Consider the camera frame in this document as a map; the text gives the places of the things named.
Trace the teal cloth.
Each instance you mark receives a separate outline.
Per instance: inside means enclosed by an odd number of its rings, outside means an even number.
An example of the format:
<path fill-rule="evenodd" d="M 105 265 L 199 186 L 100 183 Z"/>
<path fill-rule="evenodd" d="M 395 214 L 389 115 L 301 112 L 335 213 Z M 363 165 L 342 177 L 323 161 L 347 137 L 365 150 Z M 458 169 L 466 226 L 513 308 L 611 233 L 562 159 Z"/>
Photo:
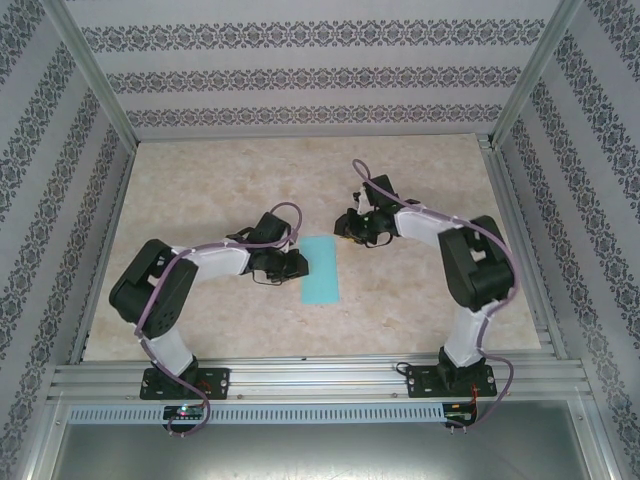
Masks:
<path fill-rule="evenodd" d="M 340 301 L 337 255 L 332 236 L 302 237 L 300 251 L 309 273 L 302 278 L 301 301 L 305 305 L 327 305 Z"/>

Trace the grey sheet metal panel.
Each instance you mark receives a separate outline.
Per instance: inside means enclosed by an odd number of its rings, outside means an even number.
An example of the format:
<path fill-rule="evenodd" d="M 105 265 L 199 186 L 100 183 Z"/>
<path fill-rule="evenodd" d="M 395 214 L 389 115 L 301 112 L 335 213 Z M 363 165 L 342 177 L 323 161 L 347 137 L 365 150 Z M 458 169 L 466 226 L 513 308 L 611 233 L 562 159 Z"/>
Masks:
<path fill-rule="evenodd" d="M 492 439 L 433 424 L 71 425 L 34 480 L 593 480 L 551 426 Z"/>

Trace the left controller board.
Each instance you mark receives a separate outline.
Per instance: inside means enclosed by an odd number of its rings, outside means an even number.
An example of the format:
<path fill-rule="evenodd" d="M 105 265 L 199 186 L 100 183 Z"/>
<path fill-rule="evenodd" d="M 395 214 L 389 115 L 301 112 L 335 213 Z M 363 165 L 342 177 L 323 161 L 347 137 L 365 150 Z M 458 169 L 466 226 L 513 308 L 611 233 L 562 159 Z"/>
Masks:
<path fill-rule="evenodd" d="M 169 405 L 165 406 L 162 413 L 162 421 L 165 424 L 195 426 L 201 423 L 206 410 L 199 405 Z"/>

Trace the controller board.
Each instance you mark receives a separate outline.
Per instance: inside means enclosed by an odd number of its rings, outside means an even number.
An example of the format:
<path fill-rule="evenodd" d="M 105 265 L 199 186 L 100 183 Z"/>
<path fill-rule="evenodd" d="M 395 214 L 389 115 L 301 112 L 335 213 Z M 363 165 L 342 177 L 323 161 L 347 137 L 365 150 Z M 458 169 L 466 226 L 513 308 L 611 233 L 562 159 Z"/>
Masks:
<path fill-rule="evenodd" d="M 201 423 L 206 410 L 199 405 L 169 405 L 165 406 L 162 413 L 162 421 L 165 424 L 195 426 Z"/>
<path fill-rule="evenodd" d="M 445 403 L 443 412 L 448 428 L 462 428 L 476 422 L 478 409 L 476 403 Z"/>

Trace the right controller board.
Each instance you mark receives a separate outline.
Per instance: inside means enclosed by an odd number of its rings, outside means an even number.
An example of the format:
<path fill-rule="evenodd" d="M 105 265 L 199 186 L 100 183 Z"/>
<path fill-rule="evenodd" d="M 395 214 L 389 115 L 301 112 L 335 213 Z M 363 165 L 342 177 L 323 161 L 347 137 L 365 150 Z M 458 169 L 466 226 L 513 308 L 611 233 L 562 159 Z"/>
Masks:
<path fill-rule="evenodd" d="M 476 403 L 445 403 L 443 412 L 448 428 L 462 428 L 476 422 L 478 409 Z"/>

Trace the aluminium mounting rail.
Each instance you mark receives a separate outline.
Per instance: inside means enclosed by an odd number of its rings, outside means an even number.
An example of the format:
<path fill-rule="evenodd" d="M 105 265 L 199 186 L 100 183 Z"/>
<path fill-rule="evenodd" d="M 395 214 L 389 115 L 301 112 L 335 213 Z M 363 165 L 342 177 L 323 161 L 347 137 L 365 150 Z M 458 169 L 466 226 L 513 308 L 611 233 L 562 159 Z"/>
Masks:
<path fill-rule="evenodd" d="M 551 353 L 510 356 L 514 368 L 495 363 L 499 387 L 509 400 L 565 400 L 591 397 L 592 386 L 579 360 Z M 398 358 L 382 355 L 334 357 L 238 358 L 209 360 L 209 368 L 227 368 L 230 403 L 354 403 L 405 401 L 406 381 L 395 369 Z M 58 366 L 46 393 L 49 402 L 134 403 L 139 399 L 142 361 L 88 361 Z"/>

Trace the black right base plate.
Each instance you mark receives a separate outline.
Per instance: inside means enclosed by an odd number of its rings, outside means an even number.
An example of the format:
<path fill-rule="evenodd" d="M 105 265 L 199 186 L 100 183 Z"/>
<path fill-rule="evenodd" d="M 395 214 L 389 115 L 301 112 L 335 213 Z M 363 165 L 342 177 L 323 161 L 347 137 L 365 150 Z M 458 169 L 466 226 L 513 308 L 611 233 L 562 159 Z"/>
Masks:
<path fill-rule="evenodd" d="M 498 395 L 493 369 L 485 364 L 476 367 L 445 369 L 441 365 L 410 366 L 406 370 L 410 398 L 480 398 Z"/>

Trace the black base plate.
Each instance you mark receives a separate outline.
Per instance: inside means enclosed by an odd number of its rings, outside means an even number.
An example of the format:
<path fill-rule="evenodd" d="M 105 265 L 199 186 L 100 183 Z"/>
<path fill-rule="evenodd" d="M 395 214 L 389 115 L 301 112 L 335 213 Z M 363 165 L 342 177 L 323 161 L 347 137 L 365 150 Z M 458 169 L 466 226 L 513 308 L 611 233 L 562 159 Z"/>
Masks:
<path fill-rule="evenodd" d="M 226 400 L 230 384 L 230 370 L 198 368 L 187 373 L 183 380 L 203 392 L 209 400 Z M 139 397 L 142 400 L 198 400 L 200 396 L 176 383 L 157 368 L 144 371 Z"/>
<path fill-rule="evenodd" d="M 498 395 L 493 369 L 485 364 L 476 367 L 445 369 L 441 365 L 410 366 L 406 370 L 410 398 L 480 398 Z"/>

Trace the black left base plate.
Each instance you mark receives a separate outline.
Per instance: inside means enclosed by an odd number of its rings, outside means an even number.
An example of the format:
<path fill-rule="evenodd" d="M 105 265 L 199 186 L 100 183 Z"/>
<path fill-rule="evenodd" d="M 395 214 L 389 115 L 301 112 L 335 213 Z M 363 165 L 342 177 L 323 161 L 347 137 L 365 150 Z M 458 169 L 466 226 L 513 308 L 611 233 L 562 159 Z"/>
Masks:
<path fill-rule="evenodd" d="M 183 380 L 203 392 L 209 400 L 226 400 L 230 384 L 230 370 L 198 368 L 187 373 Z M 157 368 L 144 371 L 139 397 L 142 400 L 198 400 L 200 396 L 176 383 Z"/>

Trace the aluminium frame post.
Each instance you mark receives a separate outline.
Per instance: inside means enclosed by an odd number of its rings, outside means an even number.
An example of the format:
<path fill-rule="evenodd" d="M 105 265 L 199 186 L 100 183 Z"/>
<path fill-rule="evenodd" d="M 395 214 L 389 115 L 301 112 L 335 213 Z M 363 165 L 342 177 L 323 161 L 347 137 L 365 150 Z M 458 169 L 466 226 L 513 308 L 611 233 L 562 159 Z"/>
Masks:
<path fill-rule="evenodd" d="M 553 15 L 542 32 L 539 42 L 489 135 L 493 149 L 497 149 L 506 140 L 512 125 L 524 108 L 529 95 L 553 56 L 554 50 L 565 35 L 583 2 L 584 0 L 559 0 Z"/>
<path fill-rule="evenodd" d="M 135 150 L 139 144 L 135 130 L 65 0 L 40 1 L 120 139 L 129 151 Z"/>

